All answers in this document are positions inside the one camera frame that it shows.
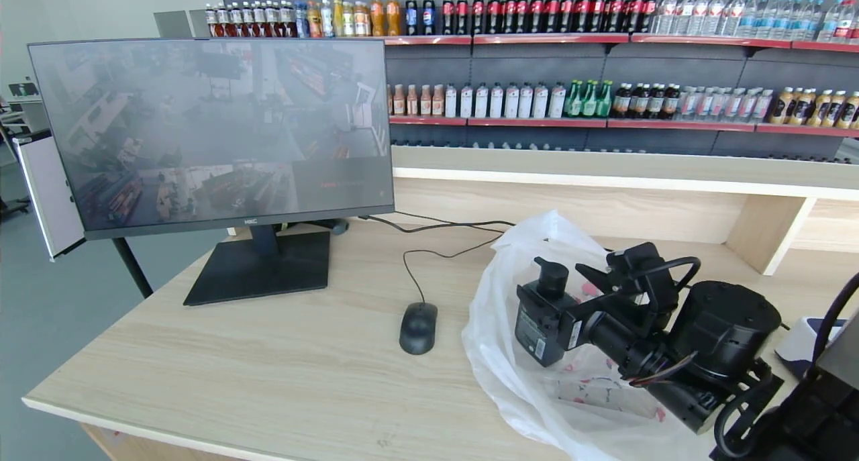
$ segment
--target monitor screen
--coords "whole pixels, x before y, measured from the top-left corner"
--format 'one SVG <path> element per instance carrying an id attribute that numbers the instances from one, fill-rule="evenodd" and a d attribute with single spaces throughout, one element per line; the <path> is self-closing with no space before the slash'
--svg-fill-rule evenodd
<path id="1" fill-rule="evenodd" d="M 86 237 L 393 210 L 384 45 L 30 45 Z"/>

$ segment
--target wooden desk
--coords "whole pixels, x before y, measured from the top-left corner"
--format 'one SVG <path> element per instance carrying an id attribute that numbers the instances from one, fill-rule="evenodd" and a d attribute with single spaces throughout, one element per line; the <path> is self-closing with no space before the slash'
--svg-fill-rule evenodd
<path id="1" fill-rule="evenodd" d="M 429 354 L 399 348 L 400 319 L 417 300 L 402 251 L 454 252 L 489 235 L 405 235 L 354 220 L 346 235 L 332 238 L 327 289 L 184 307 L 204 256 L 24 403 L 87 424 L 116 460 L 567 459 L 507 427 L 464 355 L 460 333 L 489 248 L 455 260 L 411 257 L 427 299 L 439 307 L 438 335 Z M 764 293 L 787 323 L 822 314 L 856 269 L 856 254 L 795 250 L 775 276 L 763 277 L 721 245 L 657 244 L 668 258 L 699 256 L 696 280 Z M 711 434 L 700 439 L 712 446 Z"/>

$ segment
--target white plastic bag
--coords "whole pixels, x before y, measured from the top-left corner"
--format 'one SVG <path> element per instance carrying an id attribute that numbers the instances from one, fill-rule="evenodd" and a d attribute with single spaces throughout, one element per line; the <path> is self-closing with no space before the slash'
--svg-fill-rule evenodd
<path id="1" fill-rule="evenodd" d="M 567 293 L 588 299 L 595 288 L 576 263 L 605 267 L 605 251 L 557 211 L 531 217 L 492 245 L 462 332 L 476 380 L 513 429 L 564 450 L 576 461 L 706 459 L 712 437 L 696 436 L 644 389 L 620 379 L 617 367 L 592 345 L 544 368 L 515 336 L 516 285 L 536 280 L 534 257 L 570 269 Z"/>

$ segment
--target computer mouse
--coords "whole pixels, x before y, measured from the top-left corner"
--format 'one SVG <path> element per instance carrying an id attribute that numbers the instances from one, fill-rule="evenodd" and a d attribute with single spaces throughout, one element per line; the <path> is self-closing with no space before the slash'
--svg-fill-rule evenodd
<path id="1" fill-rule="evenodd" d="M 426 302 L 408 306 L 399 326 L 399 347 L 412 355 L 426 354 L 436 344 L 438 307 Z"/>

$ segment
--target monitor stand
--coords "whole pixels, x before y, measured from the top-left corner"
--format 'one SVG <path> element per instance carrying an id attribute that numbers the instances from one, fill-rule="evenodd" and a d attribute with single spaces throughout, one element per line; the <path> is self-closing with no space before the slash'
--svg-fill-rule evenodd
<path id="1" fill-rule="evenodd" d="M 212 251 L 183 305 L 205 305 L 328 286 L 331 232 L 277 236 L 251 226 L 252 239 L 224 241 Z"/>

